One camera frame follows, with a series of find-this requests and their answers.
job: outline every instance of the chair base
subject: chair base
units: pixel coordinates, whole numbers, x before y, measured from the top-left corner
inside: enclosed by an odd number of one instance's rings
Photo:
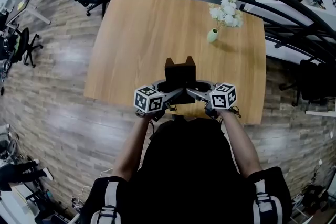
[[[29,57],[30,64],[31,64],[32,68],[36,67],[36,65],[33,63],[33,58],[31,57],[33,50],[35,50],[37,48],[43,49],[42,45],[33,46],[36,38],[40,38],[40,36],[39,35],[34,36],[33,41],[30,43],[29,48],[27,49],[27,53],[26,53],[26,57],[25,57],[25,61],[24,61],[24,64],[26,66],[29,66],[29,64],[27,63],[27,60],[28,60],[28,57]]]
[[[280,84],[279,85],[279,89],[280,89],[280,91],[285,91],[285,90],[288,90],[288,89],[291,89],[291,88],[294,88],[294,87],[298,87],[298,90],[297,90],[297,95],[296,95],[296,101],[294,102],[292,102],[292,106],[298,106],[298,104],[299,104],[299,99],[300,99],[300,95],[301,95],[301,90],[300,90],[300,88],[299,88],[299,86],[298,86],[298,83],[297,82],[295,82],[295,83],[293,83],[293,84],[291,84],[291,85],[288,85],[288,86],[286,86],[286,84]]]
[[[86,11],[86,15],[87,16],[90,16],[91,13],[90,11],[93,10],[94,8],[96,8],[97,6],[99,6],[100,4],[102,4],[102,9],[101,9],[101,17],[104,18],[104,15],[105,15],[105,11],[106,11],[106,4],[107,2],[109,2],[110,0],[103,0],[101,2],[98,2],[98,3],[95,3],[93,4],[91,7],[89,7]]]

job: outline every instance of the flower vase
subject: flower vase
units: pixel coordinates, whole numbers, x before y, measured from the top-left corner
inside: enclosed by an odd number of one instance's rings
[[[206,40],[209,43],[212,43],[212,42],[214,42],[217,39],[217,37],[218,37],[218,30],[216,28],[213,28],[208,33]]]

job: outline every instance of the desk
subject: desk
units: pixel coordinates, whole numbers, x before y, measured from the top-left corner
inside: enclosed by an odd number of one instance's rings
[[[167,57],[192,56],[196,79],[237,88],[241,121],[260,124],[266,83],[263,21],[244,14],[241,28],[224,27],[218,40],[207,2],[198,0],[111,0],[92,50],[84,96],[133,106],[134,90],[165,79]],[[177,106],[186,116],[207,116],[203,102]]]
[[[6,21],[6,25],[8,25],[11,28],[15,28],[11,25],[11,22],[14,21],[19,15],[21,15],[24,11],[27,11],[29,13],[31,13],[32,15],[34,15],[35,17],[41,19],[42,21],[44,21],[46,24],[50,24],[50,20],[48,20],[46,17],[44,17],[43,15],[41,15],[40,13],[38,13],[35,9],[35,7],[29,5],[30,0],[28,0],[27,2],[25,2],[25,4],[22,6],[22,8],[20,10],[17,10],[17,6],[18,4],[21,2],[22,0],[16,0],[14,3],[14,8],[12,9],[12,12],[9,14],[7,21]]]

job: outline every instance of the shoulder strap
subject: shoulder strap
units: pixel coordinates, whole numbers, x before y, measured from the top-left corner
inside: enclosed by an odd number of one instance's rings
[[[253,202],[254,224],[282,224],[282,206],[279,199],[269,196],[265,190],[265,180],[255,182],[256,199]]]
[[[91,224],[121,224],[117,212],[117,186],[118,182],[109,182],[105,190],[105,206],[92,215]]]

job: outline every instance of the wrist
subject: wrist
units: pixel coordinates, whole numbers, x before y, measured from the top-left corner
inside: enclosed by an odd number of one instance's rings
[[[152,118],[151,116],[148,116],[148,115],[146,114],[145,116],[139,118],[138,120],[139,120],[140,122],[143,122],[143,123],[148,124],[149,121],[151,120],[151,118]]]
[[[230,115],[234,115],[230,110],[228,110],[228,109],[225,109],[225,110],[221,110],[220,112],[219,112],[219,114],[220,114],[220,116],[222,117],[222,118],[226,118],[226,117],[228,117],[228,116],[230,116]]]

